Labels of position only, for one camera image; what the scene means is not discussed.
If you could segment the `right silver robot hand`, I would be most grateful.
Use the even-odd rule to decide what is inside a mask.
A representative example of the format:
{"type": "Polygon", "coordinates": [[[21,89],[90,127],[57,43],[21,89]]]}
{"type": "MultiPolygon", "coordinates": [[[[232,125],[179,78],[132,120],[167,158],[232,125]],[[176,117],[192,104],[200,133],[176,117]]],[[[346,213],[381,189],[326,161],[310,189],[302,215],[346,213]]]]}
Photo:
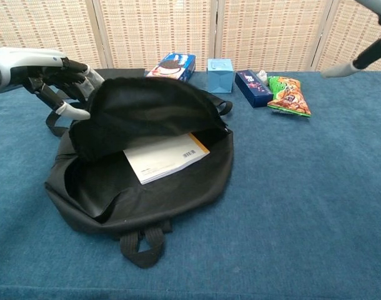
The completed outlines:
{"type": "MultiPolygon", "coordinates": [[[[381,0],[360,0],[360,5],[372,11],[378,16],[378,24],[381,26],[381,0]]],[[[361,70],[366,69],[375,61],[381,58],[381,38],[374,41],[369,47],[363,50],[354,60],[332,66],[320,74],[323,78],[342,78],[351,76],[361,70]]]]}

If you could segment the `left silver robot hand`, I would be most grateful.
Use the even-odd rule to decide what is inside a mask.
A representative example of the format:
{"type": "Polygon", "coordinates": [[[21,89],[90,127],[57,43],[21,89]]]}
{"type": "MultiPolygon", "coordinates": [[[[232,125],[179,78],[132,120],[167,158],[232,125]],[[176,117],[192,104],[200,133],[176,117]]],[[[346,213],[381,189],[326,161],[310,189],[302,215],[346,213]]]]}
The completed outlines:
{"type": "Polygon", "coordinates": [[[85,103],[104,78],[88,64],[69,59],[54,49],[0,47],[0,94],[24,88],[36,95],[56,114],[73,120],[91,117],[85,109],[75,108],[51,88],[62,90],[69,98],[85,103]]]}

